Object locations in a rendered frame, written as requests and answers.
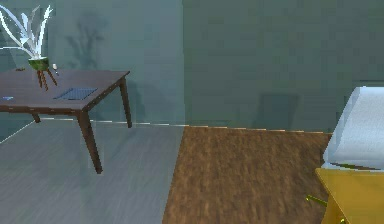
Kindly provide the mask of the white leafed potted plant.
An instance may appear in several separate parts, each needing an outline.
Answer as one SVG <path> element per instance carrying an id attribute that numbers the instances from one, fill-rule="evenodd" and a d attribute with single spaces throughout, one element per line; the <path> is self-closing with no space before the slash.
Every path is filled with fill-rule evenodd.
<path id="1" fill-rule="evenodd" d="M 49 58 L 47 56 L 42 55 L 45 29 L 48 20 L 50 19 L 51 13 L 53 12 L 53 9 L 51 8 L 51 6 L 48 6 L 46 8 L 40 25 L 37 27 L 36 31 L 33 31 L 33 20 L 38 9 L 39 7 L 34 8 L 31 11 L 30 16 L 27 16 L 25 13 L 22 13 L 22 21 L 19 21 L 16 15 L 13 14 L 8 8 L 3 5 L 0 5 L 0 25 L 3 27 L 7 35 L 15 42 L 15 46 L 7 46 L 7 49 L 17 49 L 25 52 L 29 56 L 29 65 L 36 71 L 39 86 L 41 88 L 45 88 L 45 90 L 48 90 L 49 87 L 47 85 L 45 73 L 49 75 L 55 86 L 58 85 L 56 79 L 53 77 L 53 74 L 50 71 Z M 20 29 L 19 37 L 16 37 L 11 32 L 5 21 L 5 16 L 3 15 L 3 13 L 6 13 L 6 15 Z"/>

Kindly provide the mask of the dark brown wooden table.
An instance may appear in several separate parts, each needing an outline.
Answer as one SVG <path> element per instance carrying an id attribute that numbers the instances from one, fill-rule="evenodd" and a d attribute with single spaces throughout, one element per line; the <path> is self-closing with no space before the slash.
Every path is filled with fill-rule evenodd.
<path id="1" fill-rule="evenodd" d="M 132 127 L 125 77 L 129 71 L 61 70 L 56 77 L 58 85 L 48 91 L 40 88 L 32 70 L 0 72 L 0 112 L 31 114 L 36 123 L 40 114 L 68 115 L 77 118 L 84 141 L 97 174 L 102 173 L 101 160 L 89 118 L 89 111 L 117 87 L 123 101 L 127 126 Z M 69 88 L 96 88 L 84 100 L 56 99 Z M 1 97 L 14 97 L 4 101 Z"/>

